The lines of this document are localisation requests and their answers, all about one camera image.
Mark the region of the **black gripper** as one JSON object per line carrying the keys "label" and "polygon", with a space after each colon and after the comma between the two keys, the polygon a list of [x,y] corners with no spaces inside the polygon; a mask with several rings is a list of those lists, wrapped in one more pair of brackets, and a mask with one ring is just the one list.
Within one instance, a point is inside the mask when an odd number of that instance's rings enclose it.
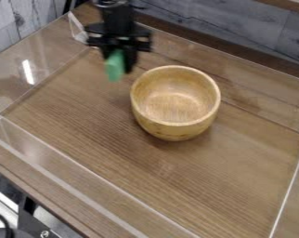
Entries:
{"label": "black gripper", "polygon": [[101,22],[84,26],[86,43],[100,47],[106,60],[116,48],[124,48],[125,73],[137,63],[137,51],[150,52],[150,30],[136,23],[133,4],[96,4]]}

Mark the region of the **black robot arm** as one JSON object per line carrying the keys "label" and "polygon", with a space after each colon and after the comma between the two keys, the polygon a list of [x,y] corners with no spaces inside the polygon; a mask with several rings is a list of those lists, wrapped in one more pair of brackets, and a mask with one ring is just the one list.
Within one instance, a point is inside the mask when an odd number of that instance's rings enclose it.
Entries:
{"label": "black robot arm", "polygon": [[86,44],[100,49],[109,61],[117,56],[117,69],[130,73],[138,53],[150,52],[152,31],[136,22],[132,0],[96,0],[101,21],[84,26]]}

